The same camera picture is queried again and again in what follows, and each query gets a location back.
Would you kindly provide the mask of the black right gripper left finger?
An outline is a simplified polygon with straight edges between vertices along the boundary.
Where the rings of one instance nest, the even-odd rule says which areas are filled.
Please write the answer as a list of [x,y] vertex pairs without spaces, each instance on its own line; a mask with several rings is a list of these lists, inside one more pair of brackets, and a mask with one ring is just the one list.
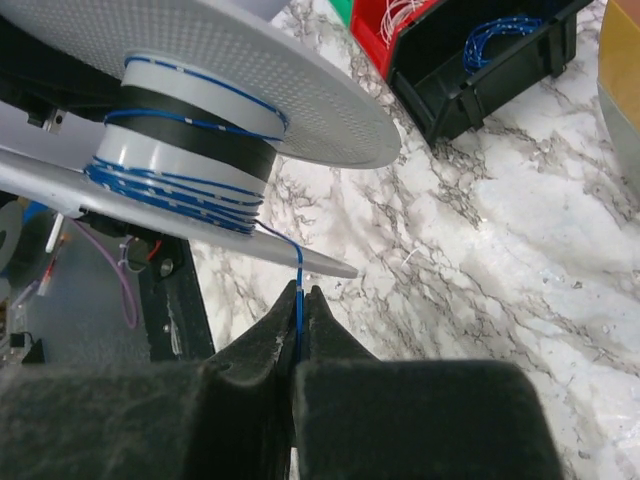
[[5,479],[284,479],[296,287],[216,355],[1,373]]

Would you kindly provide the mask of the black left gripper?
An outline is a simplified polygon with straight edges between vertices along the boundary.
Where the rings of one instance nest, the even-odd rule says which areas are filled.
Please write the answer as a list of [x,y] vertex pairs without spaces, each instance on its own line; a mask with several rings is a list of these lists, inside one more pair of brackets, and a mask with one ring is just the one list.
[[1,102],[27,123],[59,125],[63,112],[102,121],[120,106],[121,82],[1,20]]

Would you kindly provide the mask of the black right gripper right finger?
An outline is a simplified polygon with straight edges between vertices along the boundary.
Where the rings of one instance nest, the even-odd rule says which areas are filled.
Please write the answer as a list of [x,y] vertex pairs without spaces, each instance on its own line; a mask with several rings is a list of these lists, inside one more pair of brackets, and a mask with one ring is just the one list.
[[304,479],[560,479],[536,390],[496,360],[382,361],[305,300],[305,360],[295,373]]

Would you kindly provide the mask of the white perforated cable spool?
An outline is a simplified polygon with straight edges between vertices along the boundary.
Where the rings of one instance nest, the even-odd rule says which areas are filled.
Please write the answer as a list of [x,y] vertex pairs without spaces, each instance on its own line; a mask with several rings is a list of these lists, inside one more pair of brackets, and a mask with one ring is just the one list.
[[352,266],[259,230],[277,155],[349,169],[398,156],[382,107],[229,1],[5,1],[1,20],[121,82],[102,121],[43,127],[1,102],[1,187],[318,274]]

